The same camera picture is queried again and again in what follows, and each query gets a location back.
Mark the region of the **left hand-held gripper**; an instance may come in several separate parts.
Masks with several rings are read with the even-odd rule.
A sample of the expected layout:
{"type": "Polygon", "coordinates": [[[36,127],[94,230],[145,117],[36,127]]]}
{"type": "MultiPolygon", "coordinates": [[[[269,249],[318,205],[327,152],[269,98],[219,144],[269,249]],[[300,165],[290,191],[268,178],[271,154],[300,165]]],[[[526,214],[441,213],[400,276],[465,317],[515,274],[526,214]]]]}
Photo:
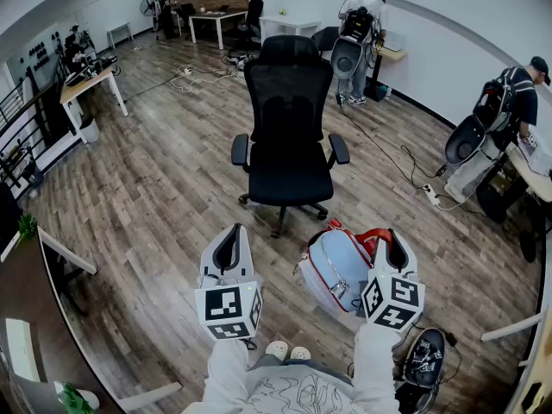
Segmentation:
{"type": "MultiPolygon", "coordinates": [[[[202,252],[203,275],[253,277],[254,264],[245,227],[236,223],[219,233],[202,252]]],[[[254,338],[263,306],[262,281],[201,277],[194,291],[200,326],[215,342],[254,338]]]]}

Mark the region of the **person's left shoe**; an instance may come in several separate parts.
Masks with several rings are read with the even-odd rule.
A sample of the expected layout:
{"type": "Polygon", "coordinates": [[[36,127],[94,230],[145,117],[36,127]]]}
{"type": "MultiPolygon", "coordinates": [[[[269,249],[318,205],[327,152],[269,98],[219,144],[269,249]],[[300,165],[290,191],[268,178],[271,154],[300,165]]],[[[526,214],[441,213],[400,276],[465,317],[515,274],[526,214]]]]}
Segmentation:
{"type": "Polygon", "coordinates": [[[289,350],[289,346],[284,341],[273,341],[266,347],[265,354],[271,354],[279,361],[284,361],[289,350]]]}

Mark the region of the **person's right forearm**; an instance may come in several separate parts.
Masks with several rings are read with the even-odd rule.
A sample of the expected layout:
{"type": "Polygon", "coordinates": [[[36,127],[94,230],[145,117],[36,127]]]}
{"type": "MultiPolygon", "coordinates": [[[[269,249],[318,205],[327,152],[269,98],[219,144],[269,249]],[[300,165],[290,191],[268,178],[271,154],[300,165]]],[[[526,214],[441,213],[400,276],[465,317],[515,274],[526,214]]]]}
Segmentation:
{"type": "Polygon", "coordinates": [[[355,337],[353,401],[366,414],[400,414],[395,399],[392,349],[400,335],[374,323],[355,337]]]}

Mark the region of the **standing desk wooden top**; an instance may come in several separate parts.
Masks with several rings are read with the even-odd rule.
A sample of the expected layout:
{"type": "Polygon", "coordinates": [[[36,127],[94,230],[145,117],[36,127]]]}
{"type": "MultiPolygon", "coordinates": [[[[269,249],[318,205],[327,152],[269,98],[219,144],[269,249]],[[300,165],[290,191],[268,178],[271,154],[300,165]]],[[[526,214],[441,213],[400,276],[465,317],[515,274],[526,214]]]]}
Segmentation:
{"type": "Polygon", "coordinates": [[[397,62],[402,60],[406,56],[406,51],[404,49],[398,51],[392,51],[387,47],[373,47],[371,50],[371,59],[369,63],[371,64],[372,76],[370,81],[367,83],[367,87],[364,90],[364,95],[366,98],[372,99],[375,102],[379,102],[384,99],[389,92],[389,87],[384,87],[378,83],[378,78],[380,74],[380,68],[382,60],[390,60],[391,62],[397,62]]]}

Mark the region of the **person's left forearm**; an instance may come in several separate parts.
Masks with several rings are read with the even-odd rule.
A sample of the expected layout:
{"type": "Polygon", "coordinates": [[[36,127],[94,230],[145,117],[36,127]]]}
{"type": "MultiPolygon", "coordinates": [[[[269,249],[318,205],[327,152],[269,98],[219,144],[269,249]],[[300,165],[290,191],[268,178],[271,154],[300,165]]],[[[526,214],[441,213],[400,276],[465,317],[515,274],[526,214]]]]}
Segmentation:
{"type": "Polygon", "coordinates": [[[217,342],[208,360],[205,414],[237,414],[247,404],[248,350],[239,340],[217,342]]]}

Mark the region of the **person's torso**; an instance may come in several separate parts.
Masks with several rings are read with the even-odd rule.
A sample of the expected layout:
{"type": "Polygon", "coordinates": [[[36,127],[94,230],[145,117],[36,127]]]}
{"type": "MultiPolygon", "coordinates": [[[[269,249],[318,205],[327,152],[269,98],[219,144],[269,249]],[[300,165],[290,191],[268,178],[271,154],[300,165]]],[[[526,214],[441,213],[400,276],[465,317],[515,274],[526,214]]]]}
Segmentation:
{"type": "Polygon", "coordinates": [[[256,368],[247,389],[248,414],[363,414],[350,384],[306,365],[256,368]]]}

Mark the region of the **black mesh office chair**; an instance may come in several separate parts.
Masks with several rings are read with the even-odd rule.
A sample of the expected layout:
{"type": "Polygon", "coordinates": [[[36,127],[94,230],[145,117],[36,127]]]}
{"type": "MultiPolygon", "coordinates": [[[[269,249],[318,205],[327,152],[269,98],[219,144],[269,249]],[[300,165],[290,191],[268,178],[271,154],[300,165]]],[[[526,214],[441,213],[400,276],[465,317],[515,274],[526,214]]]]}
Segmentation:
{"type": "Polygon", "coordinates": [[[328,215],[323,201],[333,197],[330,171],[350,162],[339,134],[329,135],[331,154],[323,151],[323,108],[333,78],[317,44],[300,35],[276,35],[245,64],[244,78],[254,112],[251,134],[235,137],[231,162],[248,174],[248,191],[238,200],[275,206],[310,206],[328,215]]]}

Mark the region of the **group of black wall-hung items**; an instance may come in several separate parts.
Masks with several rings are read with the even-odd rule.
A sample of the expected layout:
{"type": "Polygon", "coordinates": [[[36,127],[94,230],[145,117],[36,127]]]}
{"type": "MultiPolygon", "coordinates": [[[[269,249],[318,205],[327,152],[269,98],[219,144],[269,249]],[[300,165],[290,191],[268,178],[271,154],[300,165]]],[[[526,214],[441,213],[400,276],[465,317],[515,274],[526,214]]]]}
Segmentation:
{"type": "Polygon", "coordinates": [[[42,87],[51,78],[60,55],[60,33],[51,30],[35,39],[19,54],[19,79],[23,81],[29,74],[34,77],[38,87],[42,87]]]}

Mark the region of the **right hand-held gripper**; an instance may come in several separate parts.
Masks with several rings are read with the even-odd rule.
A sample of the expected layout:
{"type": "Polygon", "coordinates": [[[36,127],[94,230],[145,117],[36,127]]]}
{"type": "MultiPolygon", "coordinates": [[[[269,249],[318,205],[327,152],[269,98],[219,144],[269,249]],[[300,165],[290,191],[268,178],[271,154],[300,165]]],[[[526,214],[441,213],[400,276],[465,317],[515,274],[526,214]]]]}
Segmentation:
{"type": "Polygon", "coordinates": [[[373,268],[361,293],[365,317],[369,323],[402,333],[421,316],[426,287],[384,272],[395,268],[403,275],[417,273],[417,257],[399,232],[381,229],[373,253],[373,268]]]}

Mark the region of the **dark brown desk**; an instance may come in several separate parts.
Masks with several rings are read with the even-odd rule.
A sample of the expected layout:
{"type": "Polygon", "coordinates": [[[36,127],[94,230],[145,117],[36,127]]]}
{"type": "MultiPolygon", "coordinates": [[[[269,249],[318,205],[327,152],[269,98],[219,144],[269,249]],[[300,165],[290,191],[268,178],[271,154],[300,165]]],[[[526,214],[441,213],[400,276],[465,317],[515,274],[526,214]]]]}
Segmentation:
{"type": "Polygon", "coordinates": [[[97,269],[64,247],[43,229],[32,240],[14,236],[0,260],[0,369],[13,379],[25,405],[34,414],[67,414],[57,399],[54,382],[93,392],[99,399],[97,414],[127,414],[172,396],[178,382],[128,398],[118,398],[101,371],[91,363],[78,340],[55,290],[44,249],[51,248],[84,271],[97,269]],[[34,355],[41,382],[15,375],[9,357],[5,320],[30,324],[34,355]]]}

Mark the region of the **black oval equipment case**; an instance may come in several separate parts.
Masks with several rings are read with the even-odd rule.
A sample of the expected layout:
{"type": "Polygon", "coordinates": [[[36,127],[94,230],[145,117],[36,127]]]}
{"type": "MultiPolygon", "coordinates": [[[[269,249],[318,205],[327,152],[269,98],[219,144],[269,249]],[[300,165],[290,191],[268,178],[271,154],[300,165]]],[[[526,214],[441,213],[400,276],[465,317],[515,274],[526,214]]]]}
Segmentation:
{"type": "Polygon", "coordinates": [[[403,367],[403,380],[431,388],[442,374],[445,336],[437,328],[424,329],[415,339],[403,367]]]}

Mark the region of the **pile of floor equipment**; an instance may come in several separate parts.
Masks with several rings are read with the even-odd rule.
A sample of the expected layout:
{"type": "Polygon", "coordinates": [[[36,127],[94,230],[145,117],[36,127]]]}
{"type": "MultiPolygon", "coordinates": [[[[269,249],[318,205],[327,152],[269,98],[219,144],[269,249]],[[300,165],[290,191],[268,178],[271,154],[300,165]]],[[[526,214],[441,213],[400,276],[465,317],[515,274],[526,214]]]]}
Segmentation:
{"type": "Polygon", "coordinates": [[[256,60],[258,56],[258,51],[230,50],[228,54],[222,57],[222,62],[241,72],[249,61],[256,60]]]}

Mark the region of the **light wooden desk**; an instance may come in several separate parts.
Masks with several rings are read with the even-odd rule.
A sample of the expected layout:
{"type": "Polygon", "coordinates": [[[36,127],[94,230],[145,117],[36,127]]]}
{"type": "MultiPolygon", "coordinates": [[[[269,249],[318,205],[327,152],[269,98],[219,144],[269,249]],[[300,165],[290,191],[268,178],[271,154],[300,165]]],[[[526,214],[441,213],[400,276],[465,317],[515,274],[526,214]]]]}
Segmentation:
{"type": "Polygon", "coordinates": [[[552,180],[550,177],[533,172],[519,146],[510,144],[486,172],[476,187],[475,193],[479,206],[486,216],[496,223],[502,223],[508,209],[527,191],[535,193],[544,203],[552,202],[552,180]],[[503,193],[498,193],[492,188],[491,181],[507,162],[510,162],[516,169],[518,177],[503,193]]]}

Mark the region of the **small green plant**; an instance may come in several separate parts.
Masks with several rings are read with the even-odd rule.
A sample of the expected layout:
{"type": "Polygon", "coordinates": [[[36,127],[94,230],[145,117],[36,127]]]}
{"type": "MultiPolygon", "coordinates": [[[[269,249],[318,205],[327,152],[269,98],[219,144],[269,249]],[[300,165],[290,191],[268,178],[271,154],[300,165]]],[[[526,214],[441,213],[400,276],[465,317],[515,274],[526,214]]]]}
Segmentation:
{"type": "Polygon", "coordinates": [[[35,237],[37,230],[38,225],[36,218],[30,213],[22,215],[18,221],[18,232],[20,235],[19,242],[32,240],[35,237]]]}

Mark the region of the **wooden desk white legs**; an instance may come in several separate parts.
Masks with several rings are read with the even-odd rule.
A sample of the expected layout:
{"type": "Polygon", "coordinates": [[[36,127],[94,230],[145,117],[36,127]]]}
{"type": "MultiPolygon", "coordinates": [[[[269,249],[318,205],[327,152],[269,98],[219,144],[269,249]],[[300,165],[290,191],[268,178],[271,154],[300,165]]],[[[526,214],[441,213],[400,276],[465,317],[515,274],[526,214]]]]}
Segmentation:
{"type": "Polygon", "coordinates": [[[78,96],[88,91],[90,88],[93,88],[94,86],[102,83],[104,80],[108,81],[111,91],[116,95],[116,99],[122,110],[122,113],[125,116],[128,116],[129,113],[127,111],[125,102],[122,99],[122,95],[118,89],[112,66],[102,70],[97,76],[80,81],[77,84],[68,85],[69,81],[66,81],[63,85],[60,95],[60,103],[63,106],[77,137],[80,138],[83,143],[88,143],[89,141],[81,130],[82,122],[77,121],[77,117],[73,114],[70,104],[75,102],[78,96]]]}

